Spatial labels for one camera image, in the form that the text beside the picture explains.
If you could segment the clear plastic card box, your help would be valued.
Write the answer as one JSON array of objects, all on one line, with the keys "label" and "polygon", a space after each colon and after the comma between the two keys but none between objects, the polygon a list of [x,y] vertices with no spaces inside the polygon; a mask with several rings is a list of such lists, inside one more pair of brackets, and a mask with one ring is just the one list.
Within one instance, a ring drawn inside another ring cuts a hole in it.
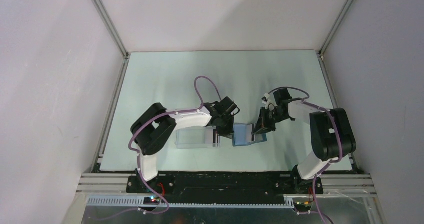
[{"label": "clear plastic card box", "polygon": [[208,148],[205,143],[205,132],[209,127],[191,127],[176,132],[176,147],[179,149]]}]

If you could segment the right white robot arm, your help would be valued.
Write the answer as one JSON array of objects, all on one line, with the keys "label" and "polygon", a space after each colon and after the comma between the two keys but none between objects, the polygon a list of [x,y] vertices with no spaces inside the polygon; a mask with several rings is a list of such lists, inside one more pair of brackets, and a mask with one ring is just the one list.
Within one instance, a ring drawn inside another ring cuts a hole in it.
[{"label": "right white robot arm", "polygon": [[264,107],[259,111],[252,134],[266,134],[276,130],[276,124],[284,120],[303,121],[310,126],[312,151],[306,159],[294,166],[298,174],[291,179],[291,188],[304,193],[311,186],[310,179],[321,175],[331,164],[357,148],[356,139],[343,108],[327,109],[308,102],[310,95],[293,98],[290,87],[278,87],[262,97]]}]

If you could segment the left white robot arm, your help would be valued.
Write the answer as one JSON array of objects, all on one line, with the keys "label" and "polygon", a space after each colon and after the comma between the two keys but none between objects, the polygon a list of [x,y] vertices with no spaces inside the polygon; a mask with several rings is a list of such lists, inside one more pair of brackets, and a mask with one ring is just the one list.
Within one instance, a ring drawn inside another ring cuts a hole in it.
[{"label": "left white robot arm", "polygon": [[138,185],[145,192],[158,186],[157,153],[164,148],[171,134],[191,127],[216,128],[219,136],[231,137],[235,115],[240,108],[229,97],[220,101],[202,103],[200,107],[167,110],[160,102],[154,103],[131,126],[132,137],[128,148],[136,152]]}]

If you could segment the blue leather card holder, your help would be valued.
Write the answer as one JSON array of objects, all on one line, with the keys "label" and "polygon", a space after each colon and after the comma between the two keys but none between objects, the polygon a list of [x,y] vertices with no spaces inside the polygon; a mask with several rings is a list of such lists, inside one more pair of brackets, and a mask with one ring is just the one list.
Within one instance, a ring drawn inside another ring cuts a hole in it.
[{"label": "blue leather card holder", "polygon": [[234,134],[232,137],[232,145],[234,147],[241,147],[241,146],[249,146],[256,143],[262,143],[262,142],[251,142],[252,137],[252,129],[254,124],[241,124],[237,123],[233,125]]}]

